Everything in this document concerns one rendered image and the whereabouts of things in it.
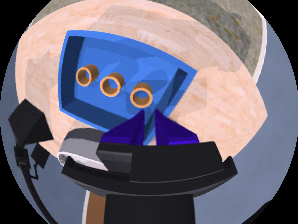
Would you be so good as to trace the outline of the bronze bushing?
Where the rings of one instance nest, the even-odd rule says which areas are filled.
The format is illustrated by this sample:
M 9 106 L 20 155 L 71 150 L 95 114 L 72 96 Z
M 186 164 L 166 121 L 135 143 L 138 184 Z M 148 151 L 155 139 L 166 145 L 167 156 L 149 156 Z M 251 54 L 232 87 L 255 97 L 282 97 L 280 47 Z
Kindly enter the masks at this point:
M 83 69 L 83 70 L 82 70 Z M 85 69 L 85 70 L 84 70 Z M 86 73 L 85 71 L 88 71 L 90 79 L 88 79 L 86 77 Z M 81 85 L 81 86 L 87 86 L 90 83 L 92 83 L 94 80 L 96 80 L 96 78 L 98 77 L 98 69 L 95 65 L 93 64 L 89 64 L 86 65 L 84 67 L 81 67 L 80 69 L 78 69 L 77 74 L 76 74 L 76 79 L 77 82 Z M 88 82 L 89 81 L 89 82 Z
M 116 83 L 118 84 L 118 88 L 112 88 L 109 85 L 109 83 L 108 83 L 109 78 L 116 81 Z M 101 84 L 100 84 L 100 88 L 101 88 L 101 91 L 106 96 L 115 96 L 119 93 L 119 91 L 121 90 L 123 85 L 124 85 L 123 76 L 120 73 L 113 72 L 113 73 L 109 74 L 108 76 L 106 76 L 105 78 L 102 79 Z
M 146 98 L 139 98 L 135 94 L 135 92 L 138 90 L 146 91 L 149 94 L 149 96 Z M 130 99 L 133 105 L 135 105 L 136 107 L 140 107 L 140 108 L 147 107 L 152 102 L 152 88 L 147 83 L 144 83 L 144 82 L 138 83 L 134 86 Z

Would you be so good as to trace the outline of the blue open crate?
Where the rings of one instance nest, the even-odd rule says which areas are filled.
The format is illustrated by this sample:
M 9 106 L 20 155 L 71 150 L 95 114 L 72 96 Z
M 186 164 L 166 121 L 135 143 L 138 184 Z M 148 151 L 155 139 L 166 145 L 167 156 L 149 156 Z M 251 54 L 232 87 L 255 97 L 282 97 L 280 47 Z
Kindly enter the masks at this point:
M 81 86 L 77 71 L 89 64 L 97 67 L 98 77 Z M 124 85 L 116 96 L 109 97 L 101 91 L 100 83 L 113 72 L 123 76 Z M 131 38 L 67 30 L 58 70 L 59 110 L 108 132 L 144 109 L 143 145 L 148 145 L 155 136 L 155 109 L 168 118 L 197 72 L 176 57 Z M 136 107 L 130 99 L 134 86 L 142 82 L 150 85 L 153 93 L 152 103 L 146 108 Z

